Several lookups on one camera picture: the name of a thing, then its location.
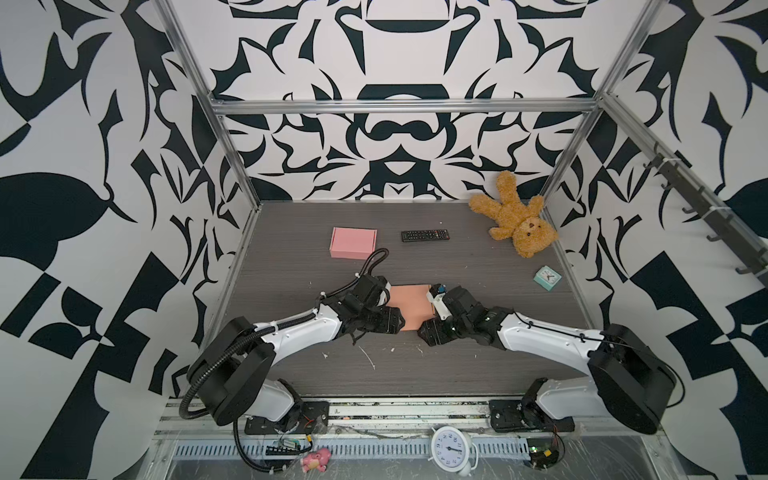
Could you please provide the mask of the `peach paper box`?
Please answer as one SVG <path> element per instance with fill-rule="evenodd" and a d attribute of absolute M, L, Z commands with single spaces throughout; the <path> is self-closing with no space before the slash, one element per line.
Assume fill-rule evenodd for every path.
<path fill-rule="evenodd" d="M 398 308 L 405 320 L 402 331 L 417 331 L 421 325 L 435 317 L 436 312 L 427 298 L 429 285 L 392 286 L 389 307 Z"/>

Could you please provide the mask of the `pink paper box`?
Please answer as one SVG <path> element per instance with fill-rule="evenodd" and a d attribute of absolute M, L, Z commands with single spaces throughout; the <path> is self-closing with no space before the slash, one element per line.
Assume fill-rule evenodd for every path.
<path fill-rule="evenodd" d="M 334 227 L 329 247 L 330 256 L 337 259 L 365 260 L 376 249 L 377 231 Z"/>

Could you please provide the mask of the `black tv remote control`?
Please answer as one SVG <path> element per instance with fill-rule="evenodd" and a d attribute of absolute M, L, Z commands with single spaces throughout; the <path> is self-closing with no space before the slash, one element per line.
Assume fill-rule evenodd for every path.
<path fill-rule="evenodd" d="M 450 234 L 446 229 L 404 230 L 401 232 L 403 243 L 448 241 Z"/>

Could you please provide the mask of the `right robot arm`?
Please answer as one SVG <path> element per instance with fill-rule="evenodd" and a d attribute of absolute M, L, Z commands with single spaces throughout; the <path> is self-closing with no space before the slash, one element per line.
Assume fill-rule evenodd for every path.
<path fill-rule="evenodd" d="M 610 416 L 641 433 L 659 430 L 680 386 L 676 371 L 626 326 L 567 328 L 511 308 L 487 308 L 463 287 L 436 284 L 426 295 L 436 315 L 418 330 L 430 346 L 458 339 L 523 352 L 570 367 L 580 377 L 538 378 L 513 407 L 495 415 L 496 431 L 568 431 L 576 417 Z"/>

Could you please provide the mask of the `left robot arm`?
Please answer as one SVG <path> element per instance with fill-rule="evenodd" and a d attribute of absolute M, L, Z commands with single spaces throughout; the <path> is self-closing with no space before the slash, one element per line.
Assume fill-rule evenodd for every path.
<path fill-rule="evenodd" d="M 374 250 L 352 281 L 320 293 L 305 312 L 271 322 L 252 323 L 244 317 L 229 321 L 189 368 L 179 416 L 209 416 L 219 426 L 253 417 L 280 430 L 296 427 L 303 401 L 287 381 L 270 380 L 270 369 L 316 344 L 399 333 L 405 319 L 399 308 L 389 305 L 391 284 L 374 273 L 388 256 L 386 248 Z"/>

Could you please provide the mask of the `small green alarm clock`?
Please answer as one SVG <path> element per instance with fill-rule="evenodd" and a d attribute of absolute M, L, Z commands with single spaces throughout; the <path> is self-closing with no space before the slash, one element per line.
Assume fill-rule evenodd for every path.
<path fill-rule="evenodd" d="M 534 282 L 547 291 L 552 291 L 562 279 L 562 275 L 551 267 L 542 266 L 534 276 Z"/>

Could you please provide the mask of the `brown teddy bear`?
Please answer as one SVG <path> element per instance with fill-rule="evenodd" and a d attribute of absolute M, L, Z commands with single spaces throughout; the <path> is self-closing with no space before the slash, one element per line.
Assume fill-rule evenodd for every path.
<path fill-rule="evenodd" d="M 523 258 L 532 258 L 548 248 L 558 238 L 556 229 L 541 217 L 544 198 L 540 195 L 523 202 L 517 189 L 517 177 L 510 171 L 501 172 L 496 180 L 500 200 L 487 195 L 473 195 L 470 209 L 496 223 L 488 233 L 496 241 L 510 240 Z"/>

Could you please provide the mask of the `white round table clock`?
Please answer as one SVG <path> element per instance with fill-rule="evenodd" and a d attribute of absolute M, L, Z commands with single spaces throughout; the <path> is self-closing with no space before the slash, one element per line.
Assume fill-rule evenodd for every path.
<path fill-rule="evenodd" d="M 447 473 L 469 477 L 478 467 L 479 449 L 458 428 L 443 426 L 432 435 L 429 460 Z"/>

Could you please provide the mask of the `black electronics module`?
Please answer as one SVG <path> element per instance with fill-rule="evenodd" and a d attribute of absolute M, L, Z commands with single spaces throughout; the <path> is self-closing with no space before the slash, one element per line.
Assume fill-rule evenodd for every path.
<path fill-rule="evenodd" d="M 548 470 L 562 461 L 566 448 L 561 437 L 552 435 L 549 439 L 528 440 L 529 459 L 524 464 L 534 470 Z"/>

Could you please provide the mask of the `small pink toy figure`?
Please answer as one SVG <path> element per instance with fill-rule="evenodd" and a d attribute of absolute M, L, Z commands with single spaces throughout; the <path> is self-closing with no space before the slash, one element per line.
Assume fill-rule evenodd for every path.
<path fill-rule="evenodd" d="M 304 473 L 309 473 L 313 470 L 325 472 L 328 468 L 331 457 L 332 453 L 326 447 L 309 452 L 301 460 L 301 469 Z"/>

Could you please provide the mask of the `green circuit board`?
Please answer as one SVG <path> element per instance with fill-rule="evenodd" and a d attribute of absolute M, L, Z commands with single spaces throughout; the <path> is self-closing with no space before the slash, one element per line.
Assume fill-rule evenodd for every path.
<path fill-rule="evenodd" d="M 306 438 L 306 444 L 302 445 L 297 440 L 280 440 L 276 445 L 267 446 L 265 456 L 298 456 L 309 453 L 313 449 L 311 437 Z"/>

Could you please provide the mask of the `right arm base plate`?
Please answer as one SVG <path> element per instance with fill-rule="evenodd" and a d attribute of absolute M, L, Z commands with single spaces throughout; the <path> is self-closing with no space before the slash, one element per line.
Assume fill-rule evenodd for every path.
<path fill-rule="evenodd" d="M 491 400 L 488 405 L 490 426 L 496 433 L 575 431 L 575 422 L 572 417 L 553 419 L 535 402 Z"/>

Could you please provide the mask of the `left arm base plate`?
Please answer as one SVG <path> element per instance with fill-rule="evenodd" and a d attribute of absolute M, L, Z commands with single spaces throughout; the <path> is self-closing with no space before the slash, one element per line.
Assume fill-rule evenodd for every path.
<path fill-rule="evenodd" d="M 280 420 L 272 422 L 262 417 L 246 420 L 243 431 L 246 435 L 305 435 L 324 427 L 328 419 L 330 403 L 308 401 L 294 405 Z"/>

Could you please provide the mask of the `black wall hook rack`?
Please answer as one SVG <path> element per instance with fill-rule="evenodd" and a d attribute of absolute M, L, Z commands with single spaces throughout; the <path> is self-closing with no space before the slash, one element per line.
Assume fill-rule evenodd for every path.
<path fill-rule="evenodd" d="M 739 275 L 754 276 L 767 288 L 767 245 L 726 205 L 686 164 L 668 155 L 658 141 L 653 143 L 653 159 L 644 165 L 665 180 L 665 192 L 676 192 L 686 203 L 682 211 L 705 222 L 711 234 L 709 242 L 722 242 L 741 261 L 735 268 Z"/>

